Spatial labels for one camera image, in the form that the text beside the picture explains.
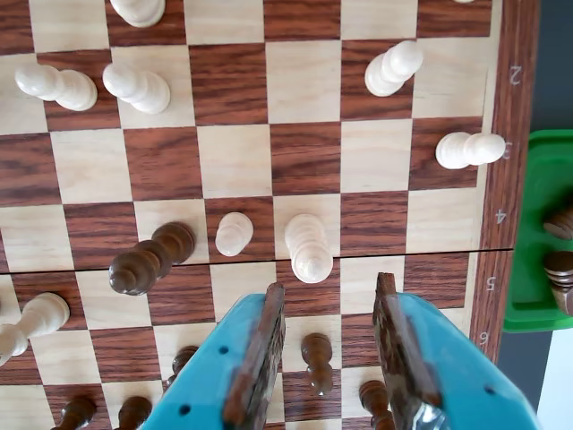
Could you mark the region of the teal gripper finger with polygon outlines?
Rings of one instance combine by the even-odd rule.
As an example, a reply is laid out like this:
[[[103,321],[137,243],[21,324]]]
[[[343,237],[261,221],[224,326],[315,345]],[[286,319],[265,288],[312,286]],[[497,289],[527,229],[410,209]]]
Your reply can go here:
[[[537,429],[520,389],[438,308],[377,276],[372,312],[397,429]]]
[[[284,303],[277,282],[237,300],[141,427],[262,429],[284,346]]]

